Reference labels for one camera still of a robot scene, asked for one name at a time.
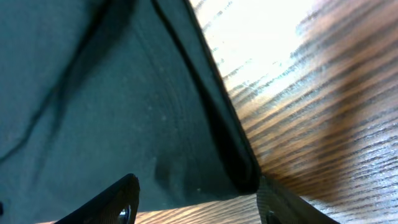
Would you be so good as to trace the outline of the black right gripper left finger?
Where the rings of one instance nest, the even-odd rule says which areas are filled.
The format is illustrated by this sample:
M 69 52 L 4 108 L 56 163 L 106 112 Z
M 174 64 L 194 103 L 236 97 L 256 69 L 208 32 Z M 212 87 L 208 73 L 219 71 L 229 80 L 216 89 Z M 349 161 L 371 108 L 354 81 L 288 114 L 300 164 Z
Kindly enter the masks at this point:
M 56 224 L 134 224 L 139 193 L 139 179 L 127 174 Z

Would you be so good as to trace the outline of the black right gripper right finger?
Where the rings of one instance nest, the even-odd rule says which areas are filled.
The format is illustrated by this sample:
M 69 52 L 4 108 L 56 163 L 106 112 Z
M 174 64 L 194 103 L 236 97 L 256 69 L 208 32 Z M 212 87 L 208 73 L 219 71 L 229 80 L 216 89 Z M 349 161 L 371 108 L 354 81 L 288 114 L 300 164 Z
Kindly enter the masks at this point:
M 262 176 L 256 194 L 262 224 L 338 224 L 274 179 Z

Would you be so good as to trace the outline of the black t-shirt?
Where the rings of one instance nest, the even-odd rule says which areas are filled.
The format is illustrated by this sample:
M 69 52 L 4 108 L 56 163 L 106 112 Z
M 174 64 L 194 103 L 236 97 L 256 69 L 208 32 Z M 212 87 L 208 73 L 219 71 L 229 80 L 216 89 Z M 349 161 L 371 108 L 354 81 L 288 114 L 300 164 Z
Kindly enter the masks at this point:
M 141 212 L 258 188 L 189 3 L 1 0 L 1 222 L 58 220 L 128 174 Z

